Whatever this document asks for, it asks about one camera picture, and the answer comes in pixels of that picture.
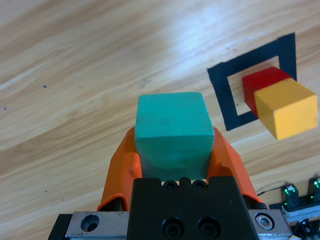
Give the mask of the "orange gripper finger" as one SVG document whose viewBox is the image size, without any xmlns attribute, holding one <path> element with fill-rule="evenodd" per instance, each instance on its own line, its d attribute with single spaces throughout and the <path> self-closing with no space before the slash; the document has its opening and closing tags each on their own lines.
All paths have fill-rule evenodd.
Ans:
<svg viewBox="0 0 320 240">
<path fill-rule="evenodd" d="M 98 211 L 129 211 L 133 183 L 142 178 L 140 156 L 135 145 L 135 128 L 124 136 L 109 164 L 101 203 Z"/>
<path fill-rule="evenodd" d="M 240 155 L 215 127 L 214 142 L 206 178 L 234 177 L 242 195 L 261 203 Z"/>
</svg>

